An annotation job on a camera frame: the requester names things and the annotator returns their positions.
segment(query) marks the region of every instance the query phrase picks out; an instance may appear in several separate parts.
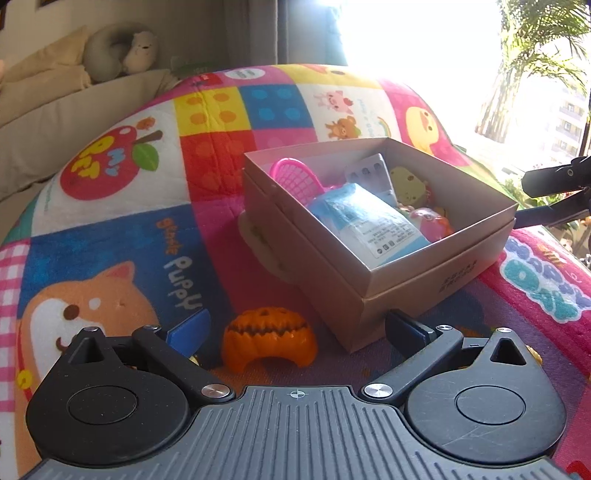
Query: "round black disc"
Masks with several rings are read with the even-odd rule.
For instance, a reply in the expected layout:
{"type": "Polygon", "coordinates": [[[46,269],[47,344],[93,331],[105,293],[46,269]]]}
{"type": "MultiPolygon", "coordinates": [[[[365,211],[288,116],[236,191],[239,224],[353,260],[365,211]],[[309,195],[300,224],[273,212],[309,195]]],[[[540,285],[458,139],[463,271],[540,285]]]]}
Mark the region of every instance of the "round black disc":
{"type": "Polygon", "coordinates": [[[68,410],[76,420],[89,425],[108,425],[129,417],[138,399],[126,388],[101,385],[79,391],[69,402],[68,410]]]}
{"type": "Polygon", "coordinates": [[[481,362],[418,384],[405,409],[413,429],[435,449],[484,465],[551,453],[566,411],[542,370],[538,375],[516,365],[484,367],[481,362]]]}
{"type": "Polygon", "coordinates": [[[456,407],[469,420],[483,425],[504,425],[521,417],[525,402],[511,390],[485,385],[461,392],[456,397],[456,407]]]}
{"type": "Polygon", "coordinates": [[[27,410],[43,457],[87,466],[147,456],[171,442],[188,417],[187,399],[171,381],[122,364],[101,368],[101,362],[56,376],[51,394],[34,395],[27,410]]]}

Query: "green leaf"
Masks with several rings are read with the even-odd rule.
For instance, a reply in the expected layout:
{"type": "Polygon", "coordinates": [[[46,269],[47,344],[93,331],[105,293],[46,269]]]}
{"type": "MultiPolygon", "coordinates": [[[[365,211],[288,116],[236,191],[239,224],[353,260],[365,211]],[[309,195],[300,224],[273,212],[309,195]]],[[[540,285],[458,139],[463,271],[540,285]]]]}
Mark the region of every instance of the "green leaf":
{"type": "Polygon", "coordinates": [[[134,163],[143,170],[154,171],[158,168],[158,150],[149,143],[134,145],[131,157],[134,163]]]}

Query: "curtain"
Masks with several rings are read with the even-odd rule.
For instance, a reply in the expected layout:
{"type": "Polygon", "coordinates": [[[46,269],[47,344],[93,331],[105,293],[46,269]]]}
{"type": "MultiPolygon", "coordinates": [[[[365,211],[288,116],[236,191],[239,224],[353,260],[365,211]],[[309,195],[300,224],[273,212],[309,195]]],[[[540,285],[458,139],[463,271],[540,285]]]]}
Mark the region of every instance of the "curtain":
{"type": "Polygon", "coordinates": [[[319,0],[223,0],[230,67],[347,65],[339,9],[319,0]]]}

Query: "orange pumpkin toy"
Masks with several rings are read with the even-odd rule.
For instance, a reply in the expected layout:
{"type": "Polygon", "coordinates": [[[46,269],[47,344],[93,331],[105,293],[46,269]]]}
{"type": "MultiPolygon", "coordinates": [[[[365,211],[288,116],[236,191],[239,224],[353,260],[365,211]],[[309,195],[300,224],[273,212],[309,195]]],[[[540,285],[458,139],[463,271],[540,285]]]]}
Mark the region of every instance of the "orange pumpkin toy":
{"type": "Polygon", "coordinates": [[[240,373],[257,358],[279,356],[298,367],[310,365],[318,353],[314,332],[301,315],[284,308],[248,310],[226,327],[222,359],[240,373]]]}

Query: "metal screw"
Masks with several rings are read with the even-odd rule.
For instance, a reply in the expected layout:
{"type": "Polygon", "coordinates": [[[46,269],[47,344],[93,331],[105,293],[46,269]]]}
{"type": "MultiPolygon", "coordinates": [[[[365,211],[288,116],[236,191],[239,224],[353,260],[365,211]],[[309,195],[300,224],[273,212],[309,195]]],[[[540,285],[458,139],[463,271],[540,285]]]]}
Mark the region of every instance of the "metal screw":
{"type": "Polygon", "coordinates": [[[371,383],[363,388],[363,393],[372,398],[386,398],[392,395],[394,390],[385,383],[371,383]]]}
{"type": "Polygon", "coordinates": [[[230,394],[230,387],[221,383],[212,383],[205,385],[201,389],[201,393],[207,398],[224,398],[230,394]]]}

